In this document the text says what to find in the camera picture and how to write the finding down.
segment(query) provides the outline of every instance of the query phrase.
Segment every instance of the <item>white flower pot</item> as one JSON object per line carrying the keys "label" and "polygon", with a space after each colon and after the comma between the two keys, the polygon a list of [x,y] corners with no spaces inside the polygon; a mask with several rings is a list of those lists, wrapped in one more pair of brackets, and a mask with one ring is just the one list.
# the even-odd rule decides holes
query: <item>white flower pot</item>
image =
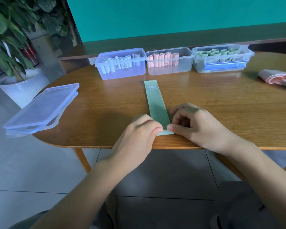
{"label": "white flower pot", "polygon": [[22,82],[17,82],[16,77],[5,77],[0,80],[0,88],[20,108],[24,108],[44,87],[50,84],[39,68],[27,69],[26,73],[26,76],[22,74],[25,79]]}

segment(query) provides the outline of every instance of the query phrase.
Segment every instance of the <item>teal wall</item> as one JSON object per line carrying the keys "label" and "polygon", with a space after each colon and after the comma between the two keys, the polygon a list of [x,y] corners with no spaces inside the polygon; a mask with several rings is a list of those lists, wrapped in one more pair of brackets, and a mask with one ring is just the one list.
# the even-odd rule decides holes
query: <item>teal wall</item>
{"label": "teal wall", "polygon": [[286,0],[67,0],[83,42],[286,22]]}

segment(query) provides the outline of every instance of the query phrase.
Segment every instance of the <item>forearm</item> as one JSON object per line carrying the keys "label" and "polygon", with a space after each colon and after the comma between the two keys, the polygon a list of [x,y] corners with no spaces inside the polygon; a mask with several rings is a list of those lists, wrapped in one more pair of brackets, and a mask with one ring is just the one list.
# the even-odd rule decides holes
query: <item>forearm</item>
{"label": "forearm", "polygon": [[79,185],[31,229],[89,228],[105,198],[124,176],[111,159],[101,160]]}
{"label": "forearm", "polygon": [[244,139],[227,157],[245,176],[265,206],[286,228],[286,171],[253,143]]}

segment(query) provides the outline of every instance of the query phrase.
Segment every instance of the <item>left hand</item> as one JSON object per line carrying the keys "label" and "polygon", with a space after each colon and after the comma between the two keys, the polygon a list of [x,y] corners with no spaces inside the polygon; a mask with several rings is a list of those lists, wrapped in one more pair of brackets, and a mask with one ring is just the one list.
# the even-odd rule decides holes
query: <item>left hand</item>
{"label": "left hand", "polygon": [[118,138],[109,158],[128,174],[145,160],[157,134],[161,132],[163,127],[159,122],[149,115],[139,115]]}

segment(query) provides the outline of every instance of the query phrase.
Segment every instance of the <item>clear plastic container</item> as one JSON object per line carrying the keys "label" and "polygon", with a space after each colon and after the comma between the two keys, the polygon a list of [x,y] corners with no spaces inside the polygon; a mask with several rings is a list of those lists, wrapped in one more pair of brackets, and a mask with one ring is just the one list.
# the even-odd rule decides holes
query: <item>clear plastic container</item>
{"label": "clear plastic container", "polygon": [[79,86],[77,83],[45,89],[3,127],[10,134],[26,135],[56,126],[65,108],[77,96]]}
{"label": "clear plastic container", "polygon": [[[205,57],[198,54],[199,51],[210,52],[212,49],[218,51],[234,49],[238,54]],[[192,49],[192,54],[194,56],[193,66],[199,73],[243,70],[250,57],[254,56],[254,52],[249,50],[247,45],[239,44],[195,47]]]}
{"label": "clear plastic container", "polygon": [[95,66],[103,80],[118,79],[145,74],[145,51],[143,48],[100,53]]}
{"label": "clear plastic container", "polygon": [[[150,64],[153,63],[153,67],[148,65],[148,73],[150,75],[178,73],[178,72],[190,71],[192,69],[194,55],[192,55],[192,51],[187,47],[147,51],[146,58],[154,53],[165,54],[166,52],[170,52],[171,54],[179,53],[179,61],[177,61],[176,58],[147,60],[147,63]],[[156,62],[157,63],[162,62],[164,63],[164,66],[161,67],[155,66]]]}

